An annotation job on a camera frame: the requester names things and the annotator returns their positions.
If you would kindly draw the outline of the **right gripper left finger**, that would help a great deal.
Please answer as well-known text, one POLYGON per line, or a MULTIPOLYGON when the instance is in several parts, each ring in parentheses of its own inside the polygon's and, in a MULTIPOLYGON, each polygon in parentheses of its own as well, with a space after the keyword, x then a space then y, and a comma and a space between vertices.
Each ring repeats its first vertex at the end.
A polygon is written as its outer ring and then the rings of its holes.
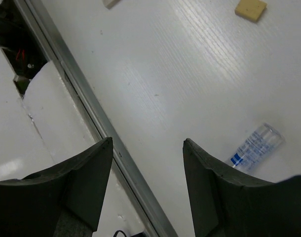
POLYGON ((90 237, 97 231, 113 140, 23 179, 0 181, 0 237, 90 237))

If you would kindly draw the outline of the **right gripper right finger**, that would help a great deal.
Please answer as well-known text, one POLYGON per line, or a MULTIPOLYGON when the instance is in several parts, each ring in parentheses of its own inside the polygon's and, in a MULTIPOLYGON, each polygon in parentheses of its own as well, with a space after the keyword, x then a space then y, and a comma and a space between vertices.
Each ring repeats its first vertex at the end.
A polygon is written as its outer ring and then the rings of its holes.
POLYGON ((278 183, 245 174, 183 143, 197 237, 301 237, 301 175, 278 183))

